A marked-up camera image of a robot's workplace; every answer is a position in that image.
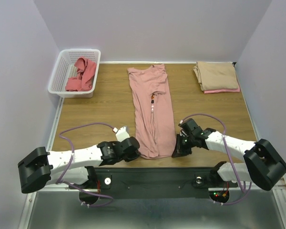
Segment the pink printed t shirt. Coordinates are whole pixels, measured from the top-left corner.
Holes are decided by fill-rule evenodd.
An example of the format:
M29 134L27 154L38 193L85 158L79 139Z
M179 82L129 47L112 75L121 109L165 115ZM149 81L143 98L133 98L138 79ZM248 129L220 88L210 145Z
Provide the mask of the pink printed t shirt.
M171 157L176 133L168 75L164 64L128 69L135 108L135 138L146 159Z

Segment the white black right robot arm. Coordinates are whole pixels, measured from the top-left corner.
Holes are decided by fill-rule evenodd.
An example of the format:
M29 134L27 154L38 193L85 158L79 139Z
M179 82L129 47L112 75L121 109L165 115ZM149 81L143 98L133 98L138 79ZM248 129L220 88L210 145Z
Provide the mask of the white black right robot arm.
M222 152L229 159L235 157L241 160L240 163L218 163L210 174L210 182L215 186L229 181L251 182L262 190L270 191L286 174L286 162L265 139L257 142L240 140L211 128L182 130L177 135L172 157L187 156L193 147Z

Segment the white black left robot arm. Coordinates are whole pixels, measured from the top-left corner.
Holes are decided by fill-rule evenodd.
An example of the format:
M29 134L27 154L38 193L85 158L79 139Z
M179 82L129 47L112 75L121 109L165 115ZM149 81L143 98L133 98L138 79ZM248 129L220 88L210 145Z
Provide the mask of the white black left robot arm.
M21 192L33 193L63 181L91 188L96 184L97 177L88 171L90 167L133 161L140 155L139 147L133 136L121 142L104 141L74 151L47 151L38 147L18 163Z

